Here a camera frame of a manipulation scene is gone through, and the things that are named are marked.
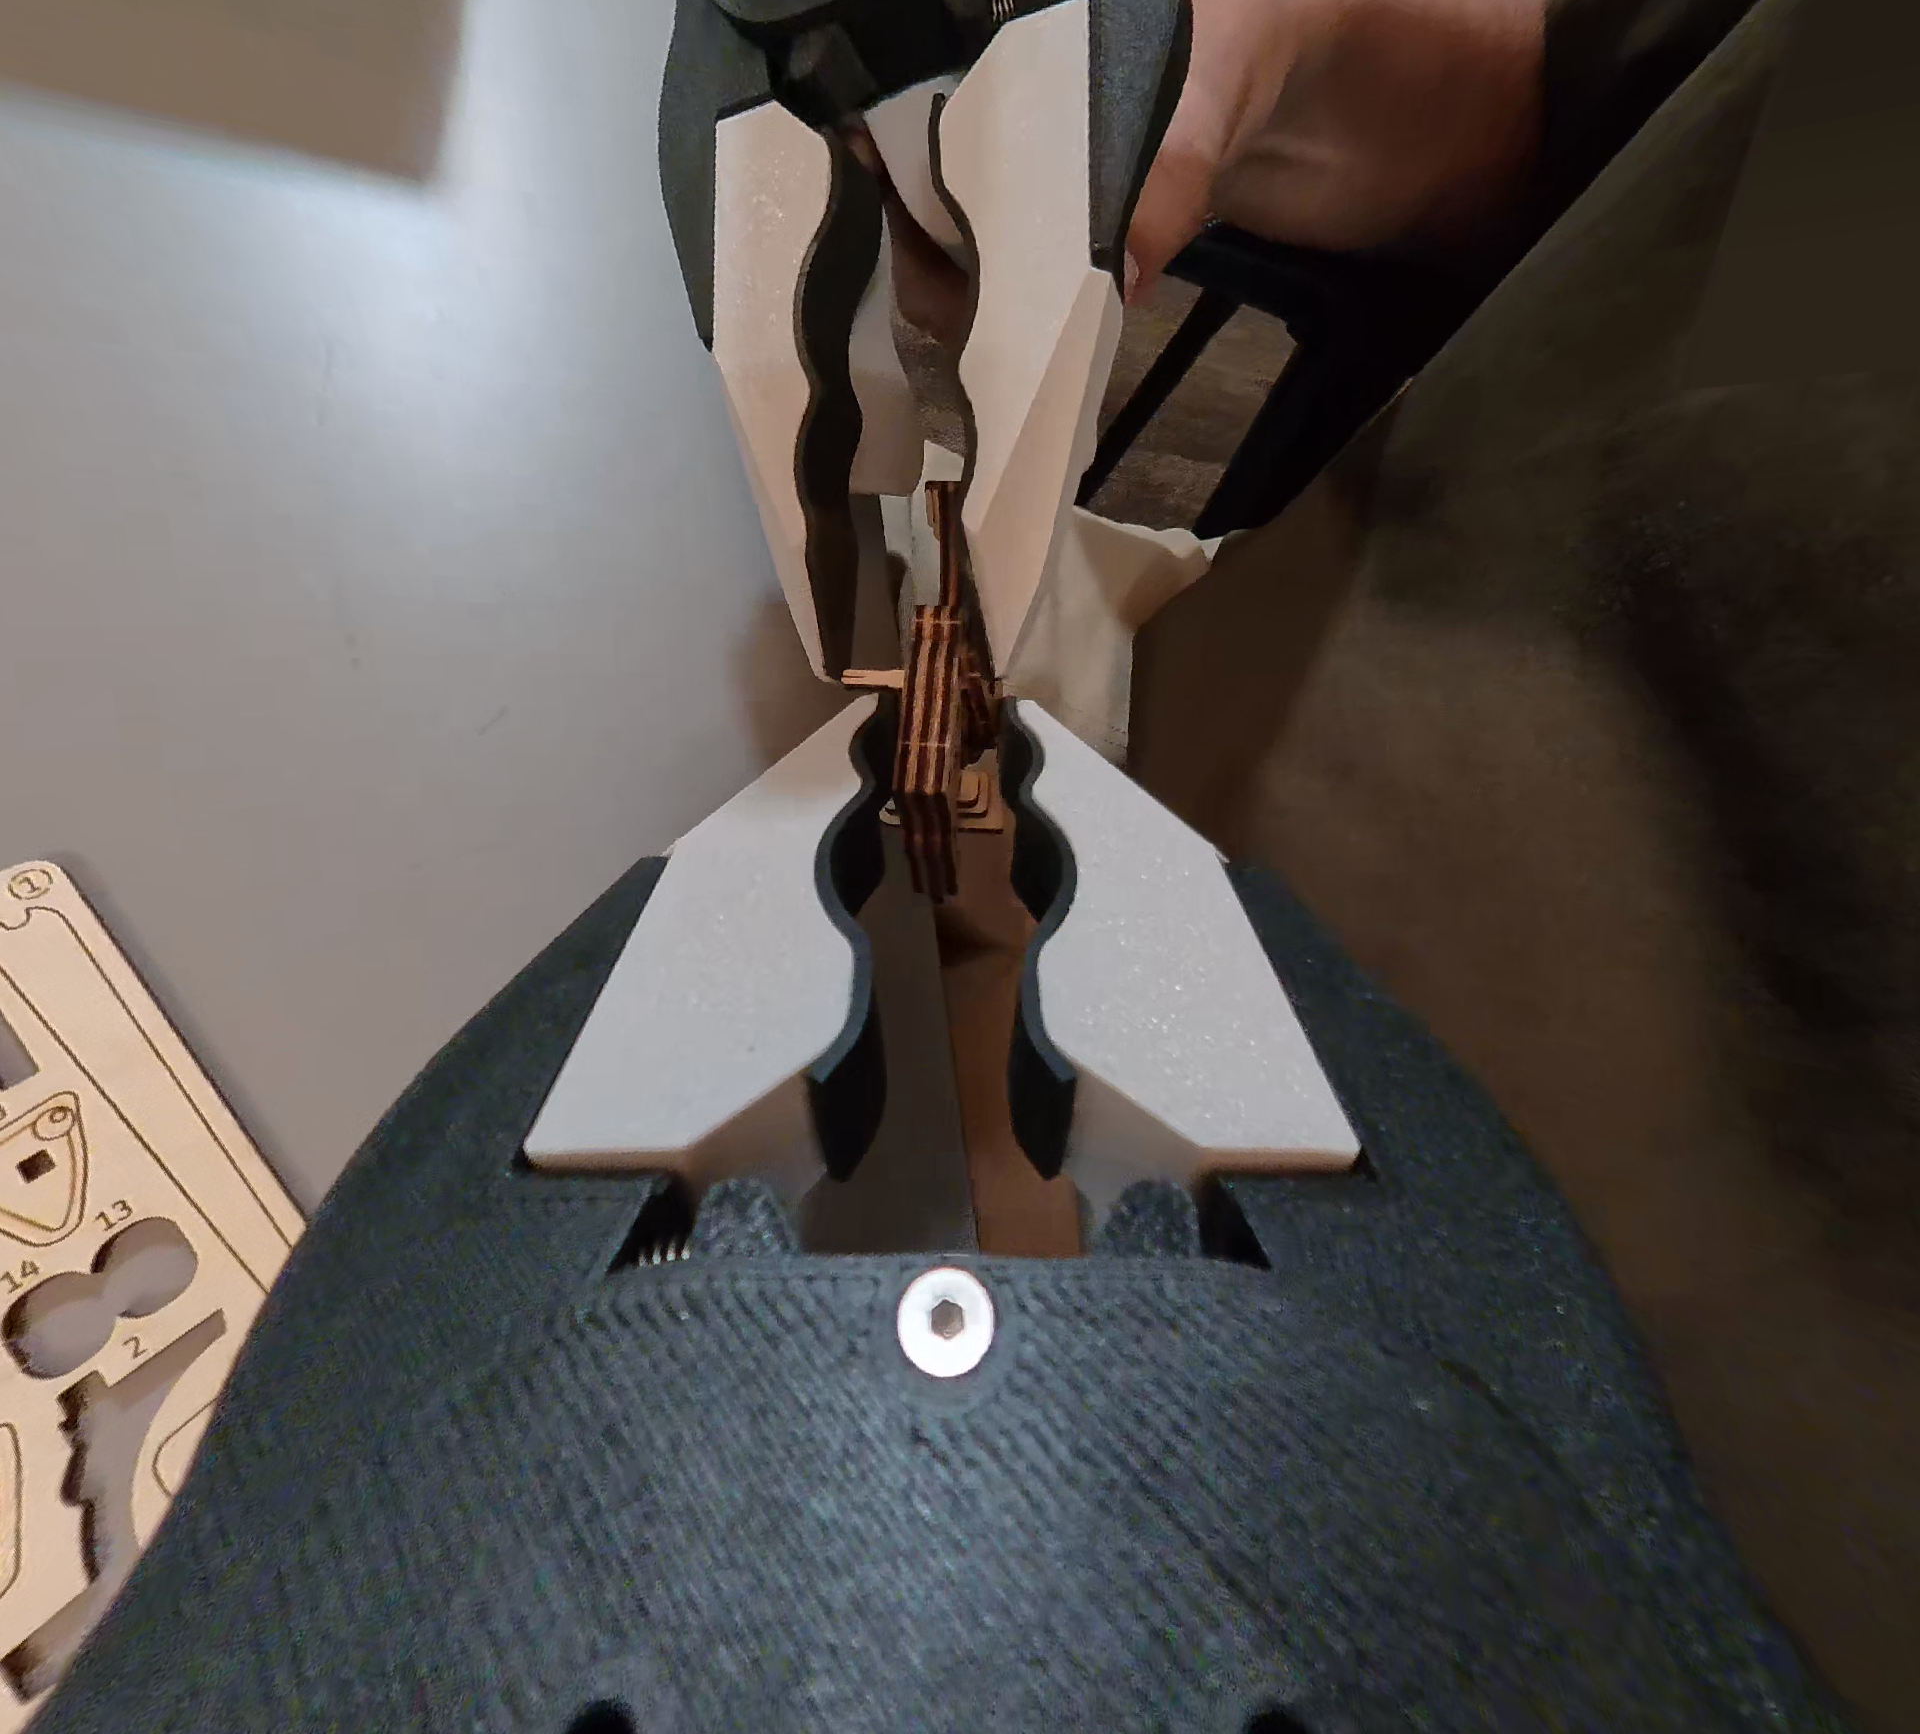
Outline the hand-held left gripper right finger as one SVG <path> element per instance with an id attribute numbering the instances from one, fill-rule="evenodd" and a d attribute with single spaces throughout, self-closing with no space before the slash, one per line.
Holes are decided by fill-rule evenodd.
<path id="1" fill-rule="evenodd" d="M 1136 1184 L 1344 1176 L 1363 1143 L 1224 855 L 1034 701 L 1013 704 L 1013 1129 L 1099 1232 Z"/>

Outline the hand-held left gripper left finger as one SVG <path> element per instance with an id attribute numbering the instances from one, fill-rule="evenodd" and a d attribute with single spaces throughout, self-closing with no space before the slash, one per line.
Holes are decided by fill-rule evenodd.
<path id="1" fill-rule="evenodd" d="M 877 701 L 854 701 L 667 855 L 523 1160 L 756 1176 L 795 1201 L 877 1138 Z"/>

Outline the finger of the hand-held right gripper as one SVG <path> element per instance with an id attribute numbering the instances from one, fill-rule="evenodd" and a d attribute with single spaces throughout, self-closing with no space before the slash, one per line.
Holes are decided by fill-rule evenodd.
<path id="1" fill-rule="evenodd" d="M 947 251 L 972 241 L 962 534 L 998 671 L 1013 671 L 1055 530 L 1099 442 L 1118 286 L 1089 262 L 1089 0 L 1006 24 L 942 88 L 867 107 L 899 206 Z"/>
<path id="2" fill-rule="evenodd" d="M 924 484 L 877 179 L 766 100 L 715 128 L 712 359 L 761 535 L 818 681 L 877 666 L 863 588 L 877 498 Z"/>

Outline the layered wooden model assembly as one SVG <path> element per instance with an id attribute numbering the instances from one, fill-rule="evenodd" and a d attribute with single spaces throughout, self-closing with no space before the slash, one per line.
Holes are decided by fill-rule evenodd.
<path id="1" fill-rule="evenodd" d="M 955 838 L 962 819 L 977 819 L 967 808 L 967 769 L 999 732 L 999 686 L 972 602 L 961 494 L 961 482 L 947 478 L 924 484 L 932 596 L 916 602 L 904 625 L 899 666 L 851 661 L 838 678 L 844 689 L 895 697 L 890 793 L 911 886 L 929 906 L 955 898 Z"/>

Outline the grey desk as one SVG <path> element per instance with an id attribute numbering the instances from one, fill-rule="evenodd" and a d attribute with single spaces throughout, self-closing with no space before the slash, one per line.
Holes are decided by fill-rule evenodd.
<path id="1" fill-rule="evenodd" d="M 301 1208 L 844 697 L 658 206 L 672 0 L 3 0 L 3 859 Z"/>

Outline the person's right hand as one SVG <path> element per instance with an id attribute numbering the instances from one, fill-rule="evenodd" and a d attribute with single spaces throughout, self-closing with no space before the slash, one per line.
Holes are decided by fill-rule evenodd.
<path id="1" fill-rule="evenodd" d="M 1329 253 L 1493 231 L 1540 160 L 1543 29 L 1549 0 L 1190 0 L 1125 298 L 1209 220 Z"/>

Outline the person's beige pants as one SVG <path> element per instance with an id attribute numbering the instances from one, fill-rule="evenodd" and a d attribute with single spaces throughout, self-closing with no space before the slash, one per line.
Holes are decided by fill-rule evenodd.
<path id="1" fill-rule="evenodd" d="M 1007 694 L 1038 701 L 1089 753 L 1125 767 L 1138 630 L 1209 572 L 1216 547 L 1185 530 L 1073 505 Z"/>

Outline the laser-cut plywood parts sheet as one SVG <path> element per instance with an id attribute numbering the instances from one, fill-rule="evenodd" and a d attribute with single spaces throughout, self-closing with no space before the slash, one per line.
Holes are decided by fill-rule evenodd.
<path id="1" fill-rule="evenodd" d="M 78 886 L 3 869 L 3 1731 L 151 1542 L 299 1241 Z"/>

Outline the black metal frame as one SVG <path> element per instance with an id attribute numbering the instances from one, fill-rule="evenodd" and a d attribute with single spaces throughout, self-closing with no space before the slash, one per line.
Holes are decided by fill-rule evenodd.
<path id="1" fill-rule="evenodd" d="M 1272 522 L 1462 323 L 1483 289 L 1483 235 L 1448 247 L 1329 253 L 1209 220 L 1161 277 L 1193 304 L 1117 420 L 1101 431 L 1079 505 L 1107 484 L 1138 431 L 1239 314 L 1281 319 L 1290 359 L 1261 398 L 1190 534 L 1200 541 Z"/>

